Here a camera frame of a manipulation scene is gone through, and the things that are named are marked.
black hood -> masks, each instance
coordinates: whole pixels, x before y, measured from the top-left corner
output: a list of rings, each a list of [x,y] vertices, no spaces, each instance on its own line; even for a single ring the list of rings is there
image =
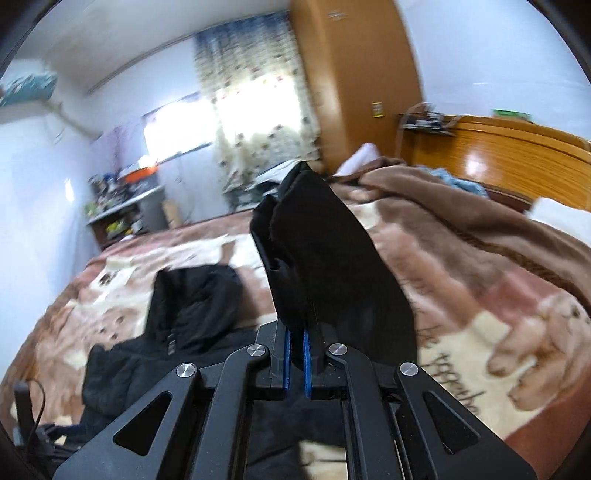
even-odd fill
[[[241,297],[242,283],[231,267],[162,270],[154,280],[144,338],[174,342],[174,350],[206,349],[236,324]]]

blanket pattern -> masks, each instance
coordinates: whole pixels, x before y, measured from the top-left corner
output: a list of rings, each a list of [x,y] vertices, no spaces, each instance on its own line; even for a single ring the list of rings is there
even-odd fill
[[[591,412],[591,252],[409,167],[379,168],[359,184],[333,190],[411,302],[421,366],[549,478]],[[229,264],[246,291],[238,326],[275,320],[249,220],[243,212],[157,233],[91,261],[21,348],[0,387],[4,409],[14,379],[34,375],[48,395],[43,422],[77,422],[91,347],[143,332],[163,268]],[[38,408],[35,392],[33,400]],[[301,448],[311,478],[346,478],[341,450]]]

cluttered shelf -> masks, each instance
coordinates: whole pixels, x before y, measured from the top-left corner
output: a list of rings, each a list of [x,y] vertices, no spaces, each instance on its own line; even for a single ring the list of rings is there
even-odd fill
[[[158,184],[157,169],[135,170],[131,175],[90,179],[95,201],[86,206],[87,225],[103,251],[123,239],[168,228],[162,206],[166,197]]]

cable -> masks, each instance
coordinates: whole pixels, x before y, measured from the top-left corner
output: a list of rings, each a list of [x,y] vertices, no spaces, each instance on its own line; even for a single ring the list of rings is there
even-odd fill
[[[402,116],[402,118],[400,119],[400,123],[398,124],[398,132],[396,133],[396,156],[395,158],[401,158],[402,155],[402,136],[404,135],[404,129],[402,128],[404,126],[404,124],[406,124],[406,121],[408,120],[408,116],[411,113],[414,113],[414,111],[420,107],[420,106],[424,106],[427,105],[427,110],[430,109],[431,104],[428,102],[419,102],[416,105],[413,105],[411,108],[409,108],[406,113]]]
[[[37,434],[37,428],[39,427],[39,422],[41,421],[41,416],[43,415],[43,411],[45,410],[46,395],[45,395],[45,389],[43,388],[43,385],[41,385],[41,382],[39,382],[39,380],[37,380],[36,378],[30,378],[25,381],[27,383],[35,382],[39,386],[39,388],[41,389],[41,393],[43,393],[43,402],[41,403],[41,410],[39,410],[39,415],[37,416],[37,420],[35,421],[35,426],[32,429],[31,433],[29,434],[29,438],[27,439],[27,444],[25,445],[25,455],[28,456],[29,447],[31,446],[31,441],[33,440],[33,435]]]

window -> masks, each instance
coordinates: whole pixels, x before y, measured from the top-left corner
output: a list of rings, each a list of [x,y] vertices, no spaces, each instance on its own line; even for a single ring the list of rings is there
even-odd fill
[[[216,121],[209,102],[190,95],[144,116],[144,138],[151,158],[168,158],[210,144]]]

